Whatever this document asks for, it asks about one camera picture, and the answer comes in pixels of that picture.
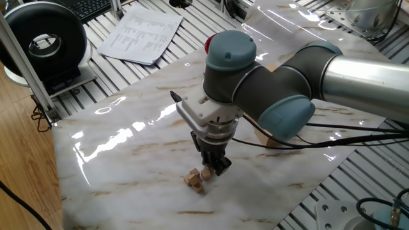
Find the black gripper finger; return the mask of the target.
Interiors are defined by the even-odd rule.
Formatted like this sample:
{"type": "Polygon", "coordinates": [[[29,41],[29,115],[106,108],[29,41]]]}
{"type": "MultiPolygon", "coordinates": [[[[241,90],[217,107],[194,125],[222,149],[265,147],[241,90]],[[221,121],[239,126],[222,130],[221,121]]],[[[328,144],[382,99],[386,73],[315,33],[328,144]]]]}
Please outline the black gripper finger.
{"type": "Polygon", "coordinates": [[[201,152],[202,164],[210,169],[213,168],[212,165],[212,155],[209,152],[201,152]]]}
{"type": "Polygon", "coordinates": [[[227,157],[222,157],[214,161],[213,170],[217,176],[226,172],[231,166],[232,162],[227,157]]]}

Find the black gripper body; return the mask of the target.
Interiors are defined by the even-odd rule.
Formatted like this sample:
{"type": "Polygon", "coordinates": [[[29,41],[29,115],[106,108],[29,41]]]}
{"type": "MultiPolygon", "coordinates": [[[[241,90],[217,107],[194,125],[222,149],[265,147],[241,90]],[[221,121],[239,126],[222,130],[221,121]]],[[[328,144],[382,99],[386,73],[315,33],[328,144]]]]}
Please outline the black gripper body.
{"type": "Polygon", "coordinates": [[[196,147],[198,152],[209,152],[212,155],[212,162],[215,160],[226,157],[226,147],[227,143],[223,144],[214,144],[214,143],[207,143],[200,139],[194,131],[190,132],[192,140],[194,142],[194,146],[196,147]]]}

